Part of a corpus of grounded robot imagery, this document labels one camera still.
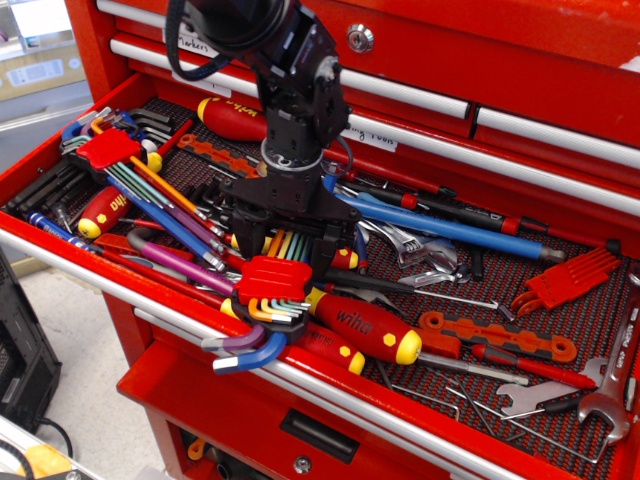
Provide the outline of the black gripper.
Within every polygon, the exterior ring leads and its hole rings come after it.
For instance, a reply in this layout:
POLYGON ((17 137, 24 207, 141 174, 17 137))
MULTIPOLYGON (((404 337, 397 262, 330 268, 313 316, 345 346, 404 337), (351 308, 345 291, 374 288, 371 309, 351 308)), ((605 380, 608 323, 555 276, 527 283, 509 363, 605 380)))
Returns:
POLYGON ((336 252, 350 247, 361 214, 330 193, 321 180, 320 164, 294 168, 286 159, 264 160, 256 177, 225 182, 221 191, 231 208, 231 226, 241 254, 262 252, 266 231, 294 229, 315 238, 309 257, 312 277, 321 278, 336 252))

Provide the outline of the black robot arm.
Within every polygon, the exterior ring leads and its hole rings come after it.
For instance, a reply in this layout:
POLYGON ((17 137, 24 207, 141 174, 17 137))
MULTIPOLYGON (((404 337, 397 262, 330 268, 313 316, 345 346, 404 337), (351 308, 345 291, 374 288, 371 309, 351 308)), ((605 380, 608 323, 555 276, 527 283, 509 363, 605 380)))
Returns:
POLYGON ((351 113, 331 34, 298 1, 172 1, 165 28, 167 57, 181 78, 204 79, 234 60, 256 75, 267 173, 222 188, 241 254, 258 255, 271 228, 296 229, 310 236, 313 277, 321 279, 336 251, 353 245, 361 218, 321 180, 324 151, 351 113))

